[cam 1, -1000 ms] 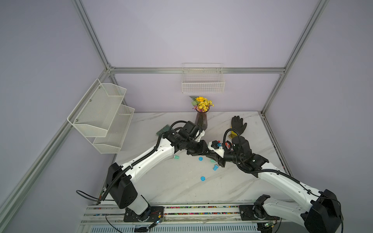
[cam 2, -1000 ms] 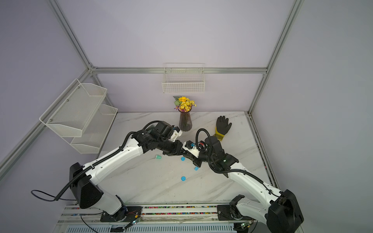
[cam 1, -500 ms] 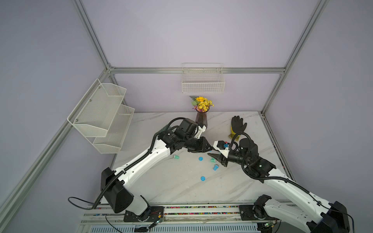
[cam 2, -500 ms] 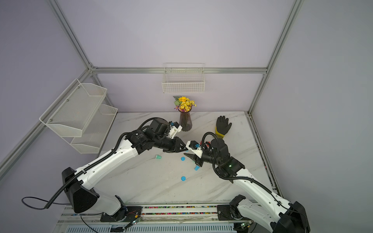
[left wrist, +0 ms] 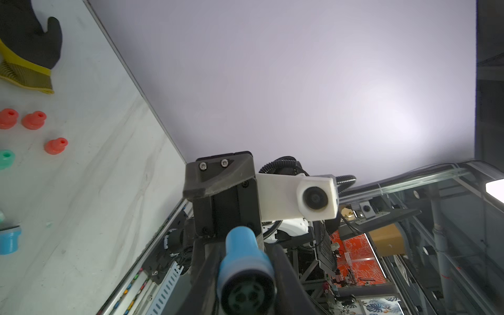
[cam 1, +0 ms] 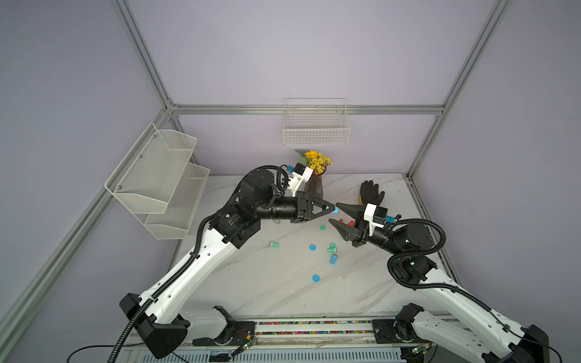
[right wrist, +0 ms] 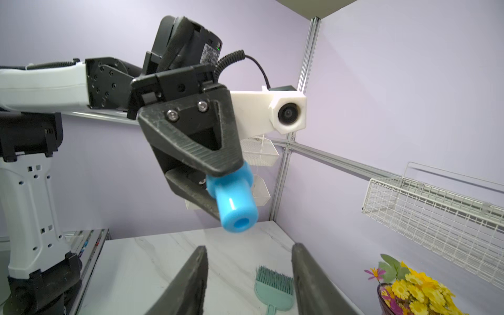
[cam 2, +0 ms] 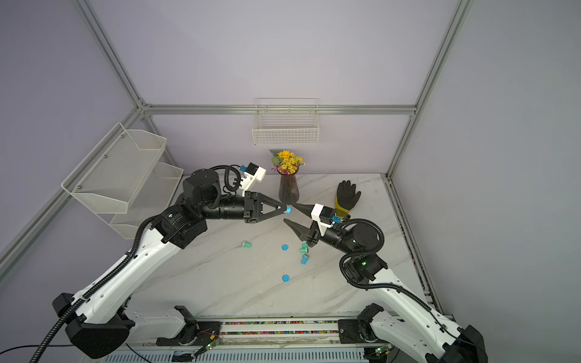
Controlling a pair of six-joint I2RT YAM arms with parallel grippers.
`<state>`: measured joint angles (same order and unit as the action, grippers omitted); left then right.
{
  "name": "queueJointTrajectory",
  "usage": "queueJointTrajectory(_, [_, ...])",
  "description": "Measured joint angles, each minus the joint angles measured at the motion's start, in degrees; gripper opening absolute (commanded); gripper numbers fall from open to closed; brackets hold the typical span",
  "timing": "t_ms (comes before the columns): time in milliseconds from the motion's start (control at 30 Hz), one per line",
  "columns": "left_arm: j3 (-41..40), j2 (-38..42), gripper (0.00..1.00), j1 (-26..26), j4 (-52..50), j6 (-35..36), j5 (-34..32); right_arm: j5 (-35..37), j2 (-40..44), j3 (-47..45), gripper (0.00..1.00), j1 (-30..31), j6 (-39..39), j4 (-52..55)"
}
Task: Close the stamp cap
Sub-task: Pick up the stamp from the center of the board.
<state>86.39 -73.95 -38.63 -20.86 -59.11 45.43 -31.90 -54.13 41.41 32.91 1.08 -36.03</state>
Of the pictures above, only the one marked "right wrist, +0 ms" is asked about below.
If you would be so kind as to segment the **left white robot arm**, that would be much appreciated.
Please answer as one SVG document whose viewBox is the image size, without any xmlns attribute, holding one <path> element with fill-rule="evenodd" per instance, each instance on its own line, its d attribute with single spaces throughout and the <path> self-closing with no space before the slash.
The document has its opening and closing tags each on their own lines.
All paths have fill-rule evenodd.
<svg viewBox="0 0 504 315">
<path fill-rule="evenodd" d="M 221 39 L 186 17 L 164 17 L 142 67 L 105 56 L 1 68 L 1 208 L 10 240 L 4 314 L 64 314 L 82 263 L 62 234 L 51 162 L 62 114 L 116 110 L 137 120 L 170 188 L 206 211 L 217 205 L 192 179 L 244 163 L 229 90 L 219 83 Z"/>
</svg>

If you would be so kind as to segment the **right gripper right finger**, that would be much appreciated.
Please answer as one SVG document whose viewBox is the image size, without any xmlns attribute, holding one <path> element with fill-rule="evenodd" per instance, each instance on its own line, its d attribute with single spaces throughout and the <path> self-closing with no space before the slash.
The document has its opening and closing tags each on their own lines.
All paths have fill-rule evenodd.
<svg viewBox="0 0 504 315">
<path fill-rule="evenodd" d="M 291 253 L 299 314 L 353 313 L 353 308 L 337 291 L 303 244 L 294 244 Z"/>
</svg>

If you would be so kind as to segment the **blue stamp cluster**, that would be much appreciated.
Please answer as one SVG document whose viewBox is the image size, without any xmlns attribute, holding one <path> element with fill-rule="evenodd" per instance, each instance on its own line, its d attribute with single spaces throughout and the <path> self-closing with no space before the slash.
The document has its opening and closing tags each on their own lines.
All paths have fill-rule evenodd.
<svg viewBox="0 0 504 315">
<path fill-rule="evenodd" d="M 221 225 L 226 231 L 241 233 L 258 221 L 253 184 L 254 176 L 246 161 L 239 170 L 224 177 L 206 176 L 207 191 L 217 202 Z"/>
</svg>

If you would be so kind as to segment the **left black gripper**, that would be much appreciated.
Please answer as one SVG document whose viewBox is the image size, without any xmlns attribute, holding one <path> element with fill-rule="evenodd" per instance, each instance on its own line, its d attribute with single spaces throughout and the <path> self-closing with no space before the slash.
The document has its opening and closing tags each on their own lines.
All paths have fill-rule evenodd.
<svg viewBox="0 0 504 315">
<path fill-rule="evenodd" d="M 127 118 L 135 120 L 142 108 L 140 127 L 170 189 L 220 220 L 217 202 L 199 182 L 203 173 L 224 177 L 239 170 L 244 158 L 230 91 L 203 93 L 215 82 L 212 64 L 137 77 Z"/>
</svg>

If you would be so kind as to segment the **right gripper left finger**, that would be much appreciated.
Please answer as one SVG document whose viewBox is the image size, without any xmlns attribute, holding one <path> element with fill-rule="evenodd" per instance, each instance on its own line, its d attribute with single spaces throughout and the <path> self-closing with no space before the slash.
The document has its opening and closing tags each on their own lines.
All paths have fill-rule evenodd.
<svg viewBox="0 0 504 315">
<path fill-rule="evenodd" d="M 198 246 L 146 314 L 203 314 L 208 270 L 207 249 Z"/>
</svg>

